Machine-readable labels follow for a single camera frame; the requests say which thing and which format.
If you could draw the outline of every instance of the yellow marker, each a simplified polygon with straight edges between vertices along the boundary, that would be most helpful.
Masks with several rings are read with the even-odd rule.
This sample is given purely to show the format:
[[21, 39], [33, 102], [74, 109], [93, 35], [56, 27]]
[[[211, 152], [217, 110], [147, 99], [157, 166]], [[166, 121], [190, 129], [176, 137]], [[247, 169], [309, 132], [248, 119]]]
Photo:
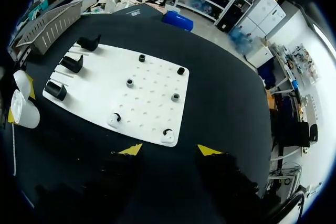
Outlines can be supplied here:
[[137, 144], [135, 146], [131, 146], [126, 150], [123, 150], [121, 152], [118, 152], [119, 154], [129, 154], [136, 156], [141, 148], [142, 144]]
[[212, 154], [223, 154], [223, 152], [219, 152], [213, 149], [210, 149], [206, 146], [203, 146], [201, 144], [197, 145], [199, 150], [202, 152], [203, 156], [208, 156], [208, 155], [212, 155]]

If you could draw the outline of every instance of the white cup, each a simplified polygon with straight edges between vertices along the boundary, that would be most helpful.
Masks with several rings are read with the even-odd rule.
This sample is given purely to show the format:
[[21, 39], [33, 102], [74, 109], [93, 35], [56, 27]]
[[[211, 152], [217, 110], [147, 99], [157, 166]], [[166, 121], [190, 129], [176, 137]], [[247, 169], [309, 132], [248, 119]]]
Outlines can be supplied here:
[[40, 122], [40, 113], [34, 104], [25, 100], [23, 94], [17, 89], [14, 91], [10, 103], [15, 123], [26, 128], [36, 128]]
[[120, 0], [106, 0], [105, 12], [114, 13], [116, 11], [117, 2]]
[[13, 74], [13, 76], [14, 76], [16, 85], [19, 88], [19, 91], [22, 93], [25, 100], [28, 100], [31, 88], [30, 88], [30, 82], [29, 82], [26, 72], [23, 70], [18, 70]]

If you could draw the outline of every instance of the white cabinet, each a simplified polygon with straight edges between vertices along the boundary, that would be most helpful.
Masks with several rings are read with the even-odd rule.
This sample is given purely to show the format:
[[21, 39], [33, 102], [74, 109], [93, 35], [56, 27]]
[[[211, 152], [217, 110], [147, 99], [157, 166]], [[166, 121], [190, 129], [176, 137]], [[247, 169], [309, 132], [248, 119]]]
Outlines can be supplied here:
[[252, 39], [256, 37], [264, 38], [265, 36], [266, 34], [259, 27], [256, 27], [256, 29], [254, 29], [251, 33]]
[[250, 62], [255, 68], [259, 68], [273, 57], [268, 47], [264, 44], [263, 40], [258, 38], [253, 42], [253, 49], [247, 55], [246, 60]]
[[248, 17], [247, 18], [245, 18], [245, 19], [243, 19], [243, 21], [240, 23], [240, 25], [239, 26], [241, 26], [241, 32], [243, 33], [243, 34], [249, 34], [249, 33], [252, 33], [252, 31], [254, 30], [254, 29], [256, 29], [256, 27], [257, 27], [257, 25], [252, 21], [252, 20], [250, 20]]
[[277, 5], [271, 13], [258, 25], [258, 27], [264, 31], [267, 35], [273, 30], [273, 28], [280, 23], [285, 17], [286, 13], [282, 8]]
[[241, 20], [244, 34], [251, 33], [251, 38], [265, 37], [286, 16], [275, 0], [255, 0], [250, 11]]
[[255, 0], [254, 6], [247, 16], [256, 25], [259, 25], [277, 5], [275, 0]]

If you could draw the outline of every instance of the black holder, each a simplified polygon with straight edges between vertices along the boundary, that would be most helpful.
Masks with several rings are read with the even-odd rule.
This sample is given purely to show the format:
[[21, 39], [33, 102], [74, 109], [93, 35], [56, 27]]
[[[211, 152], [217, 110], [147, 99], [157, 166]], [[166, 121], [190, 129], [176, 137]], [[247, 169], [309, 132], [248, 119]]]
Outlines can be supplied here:
[[98, 35], [98, 37], [94, 40], [85, 38], [85, 37], [80, 37], [77, 41], [77, 44], [79, 44], [82, 48], [89, 50], [89, 51], [95, 51], [95, 49], [99, 45], [101, 35]]
[[120, 120], [121, 120], [121, 116], [118, 114], [118, 113], [115, 113], [116, 115], [117, 115], [117, 122], [120, 122]]
[[167, 131], [171, 131], [171, 129], [165, 129], [165, 130], [163, 131], [163, 135], [164, 135], [164, 136], [167, 135]]
[[60, 64], [70, 71], [78, 73], [83, 67], [83, 55], [80, 56], [80, 59], [78, 61], [75, 61], [68, 56], [64, 56]]
[[57, 86], [51, 81], [48, 81], [45, 91], [51, 94], [53, 97], [56, 97], [58, 100], [63, 101], [65, 96], [67, 95], [67, 90], [62, 84], [62, 87]]
[[145, 55], [139, 55], [139, 62], [145, 62], [146, 56]]
[[177, 73], [181, 76], [184, 73], [184, 68], [179, 68]]

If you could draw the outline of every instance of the concrete floor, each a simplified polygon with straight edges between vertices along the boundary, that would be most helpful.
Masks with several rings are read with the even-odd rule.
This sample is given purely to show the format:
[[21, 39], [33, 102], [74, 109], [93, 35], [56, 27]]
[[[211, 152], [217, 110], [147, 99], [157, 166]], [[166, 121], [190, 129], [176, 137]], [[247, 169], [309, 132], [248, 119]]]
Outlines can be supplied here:
[[239, 60], [241, 60], [243, 63], [248, 65], [250, 68], [255, 70], [255, 68], [245, 60], [244, 56], [236, 51], [235, 45], [230, 40], [228, 34], [218, 30], [217, 27], [213, 25], [213, 21], [202, 17], [200, 14], [197, 14], [186, 8], [179, 8], [181, 9], [180, 14], [182, 16], [187, 17], [194, 22], [194, 28], [191, 31], [192, 33], [222, 47], [223, 49], [237, 57]]

